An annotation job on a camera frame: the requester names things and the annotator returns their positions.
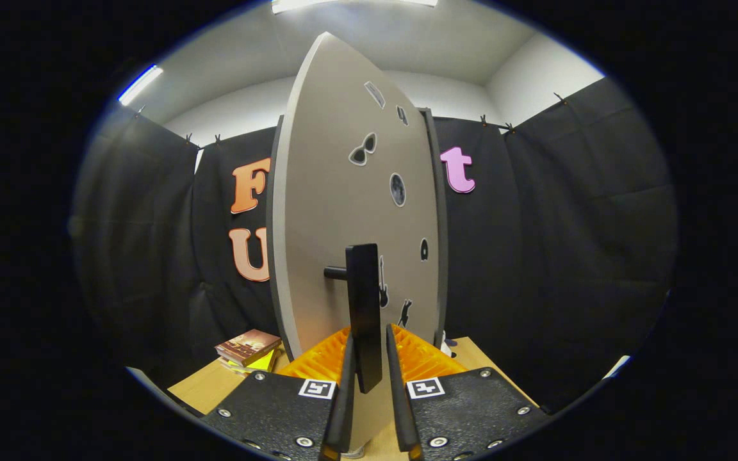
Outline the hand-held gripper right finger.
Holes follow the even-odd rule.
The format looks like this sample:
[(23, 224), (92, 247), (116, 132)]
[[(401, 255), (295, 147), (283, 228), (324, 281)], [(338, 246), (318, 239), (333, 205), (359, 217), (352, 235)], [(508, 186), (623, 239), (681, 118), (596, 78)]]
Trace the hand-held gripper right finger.
[(386, 349), (398, 446), (410, 460), (478, 460), (551, 423), (493, 367), (463, 367), (395, 324)]

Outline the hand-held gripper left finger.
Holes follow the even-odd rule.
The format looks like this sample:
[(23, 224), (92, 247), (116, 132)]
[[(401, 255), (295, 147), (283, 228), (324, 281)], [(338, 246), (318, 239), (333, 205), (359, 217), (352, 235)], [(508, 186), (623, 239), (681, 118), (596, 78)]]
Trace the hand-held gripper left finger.
[(202, 422), (275, 460), (339, 460), (349, 451), (356, 359), (339, 330), (278, 373), (258, 371)]

